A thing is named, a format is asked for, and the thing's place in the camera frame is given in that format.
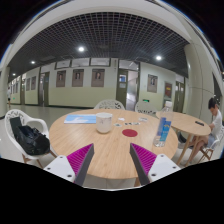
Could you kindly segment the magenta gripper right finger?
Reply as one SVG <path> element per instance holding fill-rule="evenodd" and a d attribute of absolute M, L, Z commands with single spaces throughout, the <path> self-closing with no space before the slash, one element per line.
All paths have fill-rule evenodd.
<path fill-rule="evenodd" d="M 134 143 L 130 144 L 130 155 L 142 186 L 180 170 L 165 154 L 156 155 Z"/>

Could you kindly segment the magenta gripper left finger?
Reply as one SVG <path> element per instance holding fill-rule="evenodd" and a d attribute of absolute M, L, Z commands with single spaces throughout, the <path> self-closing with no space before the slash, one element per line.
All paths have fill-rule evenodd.
<path fill-rule="evenodd" d="M 89 144 L 68 156 L 59 155 L 44 170 L 82 186 L 93 155 L 94 144 Z"/>

